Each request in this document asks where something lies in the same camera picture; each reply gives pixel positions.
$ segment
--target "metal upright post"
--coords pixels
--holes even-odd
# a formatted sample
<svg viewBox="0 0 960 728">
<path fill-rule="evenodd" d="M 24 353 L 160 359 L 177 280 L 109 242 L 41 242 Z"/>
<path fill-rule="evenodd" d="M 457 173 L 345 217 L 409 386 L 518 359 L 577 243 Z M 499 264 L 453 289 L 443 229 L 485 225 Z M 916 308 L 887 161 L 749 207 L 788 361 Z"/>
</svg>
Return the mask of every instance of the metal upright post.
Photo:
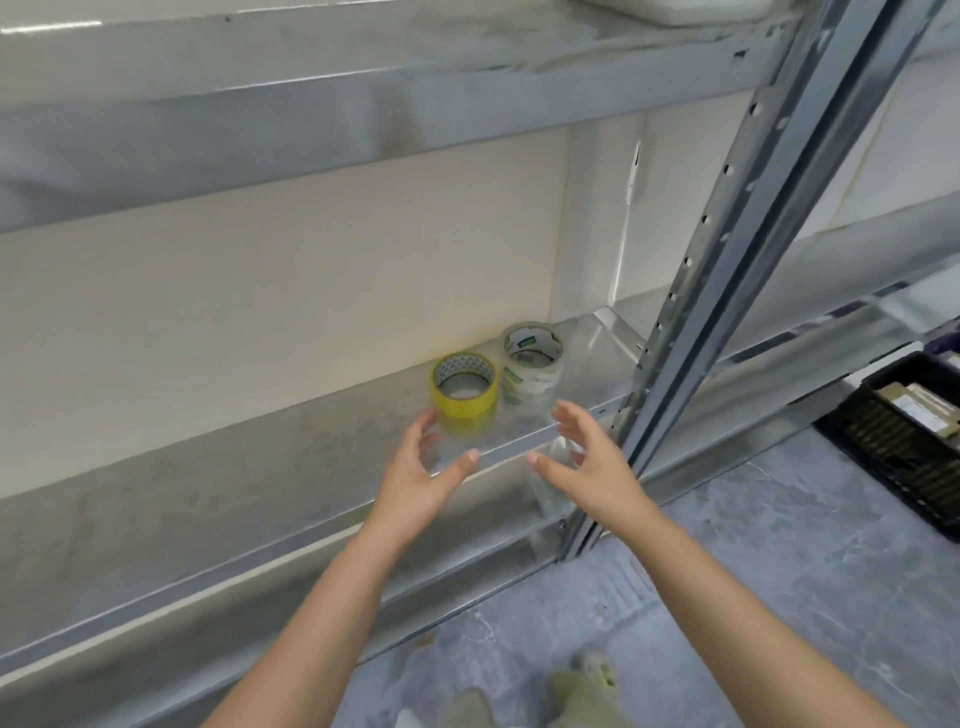
<svg viewBox="0 0 960 728">
<path fill-rule="evenodd" d="M 869 122 L 943 0 L 824 0 L 740 125 L 670 286 L 620 428 L 640 476 Z M 601 528 L 569 524 L 563 558 Z"/>
</svg>

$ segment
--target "tape roll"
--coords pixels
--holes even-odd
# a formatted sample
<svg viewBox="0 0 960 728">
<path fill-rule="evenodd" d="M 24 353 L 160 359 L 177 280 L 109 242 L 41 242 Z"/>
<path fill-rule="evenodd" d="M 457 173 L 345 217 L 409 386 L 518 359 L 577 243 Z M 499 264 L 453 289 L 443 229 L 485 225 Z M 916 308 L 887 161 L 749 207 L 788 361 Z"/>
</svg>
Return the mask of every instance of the tape roll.
<svg viewBox="0 0 960 728">
<path fill-rule="evenodd" d="M 521 399 L 556 389 L 564 376 L 564 341 L 549 324 L 528 321 L 507 328 L 503 342 L 503 388 Z"/>
<path fill-rule="evenodd" d="M 496 404 L 496 367 L 486 356 L 456 352 L 437 362 L 430 374 L 430 396 L 447 417 L 468 420 Z"/>
</svg>

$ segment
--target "floor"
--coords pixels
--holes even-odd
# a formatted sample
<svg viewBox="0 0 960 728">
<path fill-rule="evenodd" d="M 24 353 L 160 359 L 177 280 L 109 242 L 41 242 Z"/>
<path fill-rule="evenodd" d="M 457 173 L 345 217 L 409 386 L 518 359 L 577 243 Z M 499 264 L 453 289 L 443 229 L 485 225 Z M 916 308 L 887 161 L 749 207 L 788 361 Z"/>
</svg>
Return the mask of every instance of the floor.
<svg viewBox="0 0 960 728">
<path fill-rule="evenodd" d="M 813 430 L 666 507 L 778 615 L 913 728 L 960 716 L 960 546 Z M 644 728 L 740 725 L 618 541 L 550 567 L 360 667 L 335 726 L 428 725 L 480 687 L 504 726 L 552 717 L 544 679 L 584 649 L 613 660 Z"/>
</svg>

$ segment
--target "hand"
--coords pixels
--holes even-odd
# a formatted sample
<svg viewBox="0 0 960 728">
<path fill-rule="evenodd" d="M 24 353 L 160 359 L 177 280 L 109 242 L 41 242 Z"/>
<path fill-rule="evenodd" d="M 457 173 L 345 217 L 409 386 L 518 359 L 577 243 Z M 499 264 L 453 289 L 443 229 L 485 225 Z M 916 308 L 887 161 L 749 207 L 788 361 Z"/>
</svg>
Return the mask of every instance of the hand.
<svg viewBox="0 0 960 728">
<path fill-rule="evenodd" d="M 438 433 L 426 434 L 435 422 L 437 411 L 431 409 L 420 415 L 403 434 L 394 459 L 387 465 L 380 493 L 364 522 L 365 531 L 401 551 L 436 518 L 450 494 L 476 468 L 480 456 L 478 450 L 472 449 L 445 471 L 430 477 L 420 456 L 440 438 Z"/>
<path fill-rule="evenodd" d="M 550 483 L 619 538 L 623 538 L 637 520 L 657 512 L 634 477 L 620 448 L 587 410 L 568 401 L 557 402 L 553 418 L 558 431 L 584 449 L 573 461 L 573 470 L 556 460 L 531 452 L 527 460 Z"/>
</svg>

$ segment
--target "plastic crate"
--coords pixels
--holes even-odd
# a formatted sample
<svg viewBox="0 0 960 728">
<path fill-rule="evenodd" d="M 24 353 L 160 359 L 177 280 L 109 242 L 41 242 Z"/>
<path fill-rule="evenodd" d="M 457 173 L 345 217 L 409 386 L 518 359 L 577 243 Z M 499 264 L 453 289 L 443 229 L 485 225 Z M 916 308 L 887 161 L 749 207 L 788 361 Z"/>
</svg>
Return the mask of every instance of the plastic crate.
<svg viewBox="0 0 960 728">
<path fill-rule="evenodd" d="M 960 406 L 960 375 L 916 353 L 867 377 L 815 426 L 934 528 L 960 543 L 960 452 L 876 392 L 895 381 L 916 382 Z"/>
</svg>

